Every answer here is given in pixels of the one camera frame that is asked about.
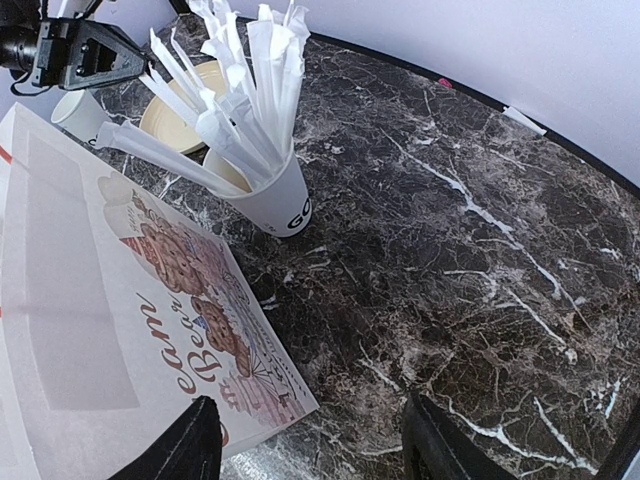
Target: white paper bag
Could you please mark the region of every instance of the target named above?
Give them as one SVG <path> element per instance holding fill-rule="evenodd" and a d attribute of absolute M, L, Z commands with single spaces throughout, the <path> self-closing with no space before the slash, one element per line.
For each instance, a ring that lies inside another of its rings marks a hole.
<path fill-rule="evenodd" d="M 0 479 L 107 478 L 200 395 L 218 404 L 226 457 L 317 408 L 222 240 L 13 114 Z"/>

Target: marble table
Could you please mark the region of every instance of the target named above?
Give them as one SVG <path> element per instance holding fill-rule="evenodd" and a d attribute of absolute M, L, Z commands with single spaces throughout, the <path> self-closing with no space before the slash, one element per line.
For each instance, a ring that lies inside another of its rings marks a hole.
<path fill-rule="evenodd" d="M 200 21 L 177 25 L 210 60 Z M 413 389 L 516 476 L 591 478 L 640 395 L 640 202 L 460 92 L 318 40 L 307 58 L 295 146 L 315 212 L 297 237 L 99 152 L 229 242 L 321 404 L 222 478 L 401 479 Z M 134 122 L 151 98 L 97 96 Z"/>

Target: wrapped straw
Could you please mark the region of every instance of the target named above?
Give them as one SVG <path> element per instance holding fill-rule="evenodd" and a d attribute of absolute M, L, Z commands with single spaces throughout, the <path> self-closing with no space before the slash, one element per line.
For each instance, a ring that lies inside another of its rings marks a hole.
<path fill-rule="evenodd" d="M 258 20 L 247 25 L 253 75 L 227 0 L 189 0 L 209 39 L 202 52 L 217 58 L 227 95 L 208 90 L 172 31 L 171 45 L 180 62 L 151 30 L 151 49 L 182 88 L 171 91 L 153 69 L 141 78 L 202 140 L 256 191 L 274 179 L 291 156 L 293 130 L 304 76 L 304 47 L 309 38 L 307 9 L 292 0 L 285 13 L 260 5 Z M 228 185 L 219 185 L 228 189 Z"/>

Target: beige plate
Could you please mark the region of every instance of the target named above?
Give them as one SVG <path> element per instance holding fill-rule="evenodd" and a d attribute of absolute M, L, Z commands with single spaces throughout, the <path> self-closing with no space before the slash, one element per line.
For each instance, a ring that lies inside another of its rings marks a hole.
<path fill-rule="evenodd" d="M 202 63 L 196 67 L 196 71 L 204 84 L 216 94 L 224 95 L 227 92 L 217 61 Z M 169 86 L 186 99 L 175 80 L 172 80 Z M 158 97 L 154 97 L 145 110 L 140 128 L 180 153 L 195 152 L 205 146 L 198 134 Z"/>

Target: paper cup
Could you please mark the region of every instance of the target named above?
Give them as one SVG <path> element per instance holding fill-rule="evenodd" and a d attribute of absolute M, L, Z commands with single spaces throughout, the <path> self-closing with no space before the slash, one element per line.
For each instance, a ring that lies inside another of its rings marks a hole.
<path fill-rule="evenodd" d="M 51 114 L 51 123 L 91 146 L 104 122 L 111 119 L 87 90 L 67 93 Z"/>
<path fill-rule="evenodd" d="M 244 177 L 217 152 L 209 150 L 203 165 L 241 189 L 249 189 Z M 293 152 L 278 175 L 260 190 L 236 197 L 211 193 L 275 237 L 296 235 L 311 220 L 311 199 Z"/>

